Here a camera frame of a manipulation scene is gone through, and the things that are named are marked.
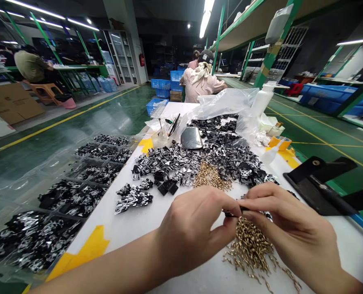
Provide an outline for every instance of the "fluorescent light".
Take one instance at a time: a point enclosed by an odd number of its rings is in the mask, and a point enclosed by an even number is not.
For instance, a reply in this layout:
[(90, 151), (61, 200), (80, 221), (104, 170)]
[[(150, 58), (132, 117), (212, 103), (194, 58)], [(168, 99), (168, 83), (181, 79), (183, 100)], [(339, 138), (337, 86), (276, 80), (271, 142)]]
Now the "fluorescent light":
[(18, 17), (22, 17), (22, 18), (25, 18), (23, 15), (20, 15), (18, 13), (13, 13), (13, 12), (7, 12), (8, 14), (11, 14), (11, 15), (14, 15), (14, 16), (18, 16)]
[(72, 20), (72, 19), (70, 19), (70, 18), (67, 18), (67, 20), (68, 20), (69, 22), (73, 22), (74, 24), (81, 25), (82, 27), (87, 27), (87, 28), (89, 28), (89, 29), (93, 29), (93, 30), (95, 30), (95, 31), (99, 31), (99, 29), (97, 29), (97, 28), (95, 28), (95, 27), (92, 27), (92, 26), (89, 26), (89, 25), (83, 24), (83, 23), (81, 23), (81, 22), (77, 22), (76, 20)]
[(202, 24), (200, 25), (199, 37), (205, 36), (206, 28), (210, 20), (211, 10), (213, 9), (214, 0), (205, 0), (205, 8), (203, 10)]
[(42, 12), (44, 14), (48, 14), (50, 16), (54, 16), (56, 18), (60, 18), (60, 19), (65, 19), (64, 17), (58, 15), (58, 14), (55, 14), (55, 13), (52, 13), (52, 12), (49, 12), (49, 11), (46, 11), (46, 10), (43, 10), (41, 8), (38, 8), (36, 6), (31, 6), (29, 4), (26, 4), (26, 3), (22, 3), (22, 2), (19, 2), (19, 1), (16, 1), (16, 0), (6, 0), (8, 2), (11, 2), (11, 3), (14, 3), (14, 4), (17, 4), (17, 5), (21, 5), (23, 7), (26, 7), (26, 8), (30, 8), (30, 9), (33, 9), (33, 10), (36, 10), (36, 11), (39, 11), (39, 12)]
[(51, 23), (51, 22), (46, 22), (46, 21), (43, 21), (43, 20), (38, 20), (37, 18), (36, 18), (36, 21), (38, 21), (38, 22), (41, 22), (41, 23), (45, 23), (46, 25), (51, 25), (51, 26), (54, 26), (54, 27), (58, 27), (58, 28), (63, 28), (61, 25), (59, 25), (59, 24), (54, 24), (54, 23)]
[(342, 43), (338, 43), (338, 45), (351, 45), (351, 44), (358, 44), (358, 43), (363, 43), (363, 40), (355, 40), (355, 41), (348, 41), (348, 42), (342, 42)]
[(14, 16), (19, 16), (19, 17), (23, 17), (23, 18), (25, 18), (23, 15), (20, 15), (20, 14), (17, 14), (17, 13), (13, 13), (13, 12), (7, 12), (8, 14), (11, 14), (11, 15), (14, 15)]

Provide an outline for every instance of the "pink bucket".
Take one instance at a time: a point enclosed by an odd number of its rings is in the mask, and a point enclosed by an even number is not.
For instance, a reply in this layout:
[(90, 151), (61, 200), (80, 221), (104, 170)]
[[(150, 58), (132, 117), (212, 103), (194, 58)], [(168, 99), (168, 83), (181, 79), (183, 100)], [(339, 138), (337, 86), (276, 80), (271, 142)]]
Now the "pink bucket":
[(70, 99), (66, 100), (65, 102), (61, 102), (61, 104), (67, 108), (67, 109), (72, 109), (72, 108), (76, 108), (76, 104), (74, 99), (71, 97)]

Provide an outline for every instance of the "fingernail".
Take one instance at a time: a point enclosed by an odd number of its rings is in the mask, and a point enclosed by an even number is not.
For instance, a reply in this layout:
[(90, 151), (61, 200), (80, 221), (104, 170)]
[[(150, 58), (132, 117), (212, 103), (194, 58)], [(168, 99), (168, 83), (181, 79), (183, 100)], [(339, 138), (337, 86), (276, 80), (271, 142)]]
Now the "fingernail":
[(247, 220), (251, 220), (254, 218), (254, 215), (250, 211), (243, 211), (243, 217)]

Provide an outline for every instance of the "cardboard box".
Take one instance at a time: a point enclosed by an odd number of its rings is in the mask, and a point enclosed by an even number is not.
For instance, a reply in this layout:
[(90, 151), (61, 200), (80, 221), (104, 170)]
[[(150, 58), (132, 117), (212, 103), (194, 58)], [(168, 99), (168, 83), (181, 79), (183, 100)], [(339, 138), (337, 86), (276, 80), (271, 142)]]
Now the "cardboard box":
[(0, 98), (0, 117), (5, 120), (9, 125), (19, 123), (25, 120), (17, 111), (12, 109), (9, 103), (6, 103)]
[(3, 101), (10, 110), (18, 113), (24, 120), (45, 112), (45, 110), (38, 105), (19, 83), (0, 86), (0, 100)]
[(183, 93), (178, 91), (170, 91), (170, 101), (181, 102), (183, 100)]

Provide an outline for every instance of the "headscarf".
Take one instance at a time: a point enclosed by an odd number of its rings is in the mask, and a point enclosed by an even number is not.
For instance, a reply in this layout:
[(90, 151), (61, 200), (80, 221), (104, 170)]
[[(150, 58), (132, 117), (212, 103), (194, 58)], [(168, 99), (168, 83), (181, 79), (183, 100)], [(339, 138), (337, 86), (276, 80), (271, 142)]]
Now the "headscarf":
[(198, 67), (191, 73), (194, 76), (192, 84), (199, 81), (201, 78), (207, 78), (211, 73), (212, 65), (203, 61), (198, 63)]

